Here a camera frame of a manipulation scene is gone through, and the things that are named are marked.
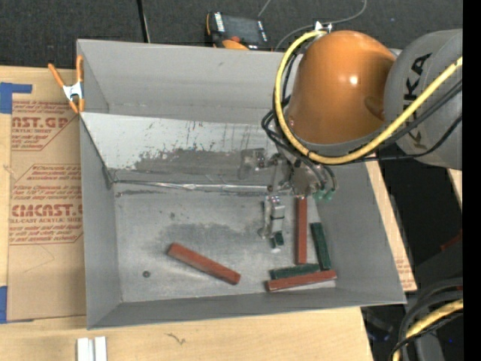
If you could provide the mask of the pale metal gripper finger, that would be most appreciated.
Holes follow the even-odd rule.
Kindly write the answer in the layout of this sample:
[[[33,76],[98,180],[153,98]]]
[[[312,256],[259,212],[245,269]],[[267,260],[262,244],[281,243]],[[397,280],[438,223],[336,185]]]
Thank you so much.
[[[279,197],[271,200],[271,246],[281,247],[283,240],[283,221],[285,217],[285,205]]]
[[[262,203],[263,225],[258,230],[258,235],[262,239],[267,239],[271,237],[271,209],[271,197],[266,196]]]

